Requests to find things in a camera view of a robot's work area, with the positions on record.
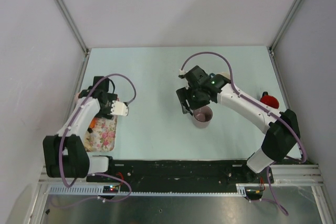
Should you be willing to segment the purple mug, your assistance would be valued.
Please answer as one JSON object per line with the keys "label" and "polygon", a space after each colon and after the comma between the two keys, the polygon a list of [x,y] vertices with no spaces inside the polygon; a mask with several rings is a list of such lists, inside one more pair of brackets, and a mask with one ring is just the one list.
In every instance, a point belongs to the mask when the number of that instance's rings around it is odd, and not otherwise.
{"label": "purple mug", "polygon": [[213,118],[213,111],[209,106],[203,106],[192,112],[191,120],[195,127],[204,129],[209,126]]}

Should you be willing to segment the orange mug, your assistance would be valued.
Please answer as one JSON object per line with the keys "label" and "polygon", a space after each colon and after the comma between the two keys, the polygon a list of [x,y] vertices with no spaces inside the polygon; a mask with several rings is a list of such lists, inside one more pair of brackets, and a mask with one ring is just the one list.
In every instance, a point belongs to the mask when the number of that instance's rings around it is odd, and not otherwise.
{"label": "orange mug", "polygon": [[94,118],[92,121],[91,121],[91,123],[90,123],[90,125],[89,125],[89,129],[94,129],[95,128],[95,125],[96,125],[96,118]]}

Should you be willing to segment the red mug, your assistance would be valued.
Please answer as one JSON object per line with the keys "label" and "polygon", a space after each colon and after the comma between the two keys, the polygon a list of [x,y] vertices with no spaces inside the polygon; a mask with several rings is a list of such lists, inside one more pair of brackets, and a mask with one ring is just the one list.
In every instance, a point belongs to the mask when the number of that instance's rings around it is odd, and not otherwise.
{"label": "red mug", "polygon": [[274,109],[278,109],[280,106],[279,101],[275,97],[269,95],[267,91],[262,93],[260,102]]}

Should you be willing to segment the pink mug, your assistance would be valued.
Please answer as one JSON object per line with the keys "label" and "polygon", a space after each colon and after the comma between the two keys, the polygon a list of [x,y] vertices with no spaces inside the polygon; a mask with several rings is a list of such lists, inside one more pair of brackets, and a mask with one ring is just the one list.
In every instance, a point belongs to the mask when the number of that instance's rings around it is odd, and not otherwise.
{"label": "pink mug", "polygon": [[75,95],[75,97],[74,97],[74,102],[75,102],[75,104],[78,103],[78,100],[79,100],[79,93],[77,93],[77,94]]}

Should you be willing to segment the teal mug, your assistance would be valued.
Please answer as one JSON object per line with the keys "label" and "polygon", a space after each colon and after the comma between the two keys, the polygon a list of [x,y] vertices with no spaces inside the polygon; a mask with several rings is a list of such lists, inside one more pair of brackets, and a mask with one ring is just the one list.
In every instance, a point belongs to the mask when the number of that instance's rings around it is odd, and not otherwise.
{"label": "teal mug", "polygon": [[220,72],[220,73],[210,73],[209,76],[211,77],[211,83],[212,84],[218,84],[218,83],[231,83],[230,74],[227,72]]}

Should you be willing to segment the beige mug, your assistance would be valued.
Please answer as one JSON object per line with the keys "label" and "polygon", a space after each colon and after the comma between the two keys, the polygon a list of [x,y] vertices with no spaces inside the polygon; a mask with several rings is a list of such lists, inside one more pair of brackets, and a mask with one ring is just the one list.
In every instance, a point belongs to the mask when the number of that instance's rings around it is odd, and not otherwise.
{"label": "beige mug", "polygon": [[85,138],[84,138],[84,141],[83,141],[83,145],[84,145],[85,150],[87,152],[93,152],[95,150],[94,145],[91,141],[91,134],[89,132],[85,133]]}

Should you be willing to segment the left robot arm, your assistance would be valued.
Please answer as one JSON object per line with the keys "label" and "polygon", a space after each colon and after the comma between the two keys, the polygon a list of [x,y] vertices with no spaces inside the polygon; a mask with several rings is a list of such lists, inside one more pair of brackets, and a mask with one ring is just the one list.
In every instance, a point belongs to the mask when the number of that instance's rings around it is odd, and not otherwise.
{"label": "left robot arm", "polygon": [[109,92],[108,77],[94,77],[93,85],[82,90],[74,111],[65,125],[55,134],[43,140],[46,173],[51,178],[84,178],[98,173],[104,181],[116,177],[116,168],[106,156],[90,156],[85,149],[85,139],[94,119],[111,121],[118,95]]}

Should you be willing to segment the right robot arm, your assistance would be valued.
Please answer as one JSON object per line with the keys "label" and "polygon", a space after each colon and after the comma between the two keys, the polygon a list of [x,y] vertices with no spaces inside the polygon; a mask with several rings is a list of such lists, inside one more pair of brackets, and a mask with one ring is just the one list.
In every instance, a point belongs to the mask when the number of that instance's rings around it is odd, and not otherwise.
{"label": "right robot arm", "polygon": [[214,102],[237,112],[265,135],[261,147],[248,158],[242,170],[243,178],[250,183],[259,179],[267,166],[282,161],[300,138],[292,110],[281,112],[252,98],[236,87],[227,73],[210,76],[195,66],[189,71],[180,70],[179,78],[187,82],[176,91],[184,114],[192,114]]}

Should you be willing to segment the floral tray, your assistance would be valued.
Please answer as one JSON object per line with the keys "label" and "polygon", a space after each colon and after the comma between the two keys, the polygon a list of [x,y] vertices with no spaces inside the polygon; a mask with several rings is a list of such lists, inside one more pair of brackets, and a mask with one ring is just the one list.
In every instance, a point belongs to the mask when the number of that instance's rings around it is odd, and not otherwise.
{"label": "floral tray", "polygon": [[113,119],[96,118],[94,129],[88,128],[87,132],[91,134],[91,141],[95,148],[93,152],[109,152],[114,149],[117,119],[117,116]]}

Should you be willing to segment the aluminium frame post left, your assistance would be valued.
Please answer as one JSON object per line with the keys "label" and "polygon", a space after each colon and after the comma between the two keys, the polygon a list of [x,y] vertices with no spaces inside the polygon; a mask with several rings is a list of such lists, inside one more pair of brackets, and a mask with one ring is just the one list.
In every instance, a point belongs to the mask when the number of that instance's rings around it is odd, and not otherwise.
{"label": "aluminium frame post left", "polygon": [[81,51],[84,53],[84,55],[86,56],[88,54],[88,47],[86,46],[86,43],[82,37],[82,35],[80,34],[80,31],[65,3],[64,0],[54,0],[56,6],[58,7],[60,13],[62,14],[66,24],[68,25],[70,31],[73,33],[79,47],[81,48]]}

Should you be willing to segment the aluminium frame post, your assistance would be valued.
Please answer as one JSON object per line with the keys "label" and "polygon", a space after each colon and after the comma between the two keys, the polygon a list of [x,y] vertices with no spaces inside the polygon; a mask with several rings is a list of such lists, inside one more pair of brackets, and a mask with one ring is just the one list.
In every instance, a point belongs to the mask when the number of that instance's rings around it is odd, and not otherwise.
{"label": "aluminium frame post", "polygon": [[278,46],[279,42],[281,41],[282,37],[285,35],[286,31],[288,30],[289,26],[293,22],[295,16],[297,15],[297,12],[303,5],[305,0],[294,0],[286,13],[286,16],[284,20],[282,21],[274,39],[272,40],[268,50],[269,53],[272,55]]}
{"label": "aluminium frame post", "polygon": [[79,47],[81,48],[81,51],[84,53],[84,55],[86,56],[88,54],[88,47],[86,46],[86,43],[82,37],[82,35],[80,34],[80,31],[65,3],[64,0],[54,0],[56,6],[58,7],[60,13],[62,14],[66,24],[68,25],[70,31],[73,33]]}

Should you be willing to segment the aluminium front rail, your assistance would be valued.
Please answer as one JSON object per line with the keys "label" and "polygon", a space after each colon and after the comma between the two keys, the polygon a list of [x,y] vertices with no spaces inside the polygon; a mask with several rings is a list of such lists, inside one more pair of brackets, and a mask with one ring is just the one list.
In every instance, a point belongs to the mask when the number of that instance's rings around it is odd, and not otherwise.
{"label": "aluminium front rail", "polygon": [[[272,165],[271,172],[276,186],[321,186],[324,180],[319,165]],[[49,178],[46,169],[43,168],[39,184],[61,184],[61,178]],[[86,179],[81,178],[76,184],[87,184]]]}

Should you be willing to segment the aluminium frame post right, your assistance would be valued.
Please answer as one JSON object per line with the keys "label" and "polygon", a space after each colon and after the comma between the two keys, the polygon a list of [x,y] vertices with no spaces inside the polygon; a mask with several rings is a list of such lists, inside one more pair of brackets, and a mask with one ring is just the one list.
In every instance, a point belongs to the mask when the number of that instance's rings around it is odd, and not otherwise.
{"label": "aluminium frame post right", "polygon": [[282,37],[285,35],[286,31],[288,30],[289,26],[293,22],[295,16],[297,15],[297,12],[303,5],[305,0],[294,0],[286,13],[286,16],[284,20],[282,21],[274,39],[272,40],[268,50],[269,53],[272,55],[278,46],[279,42],[281,41]]}

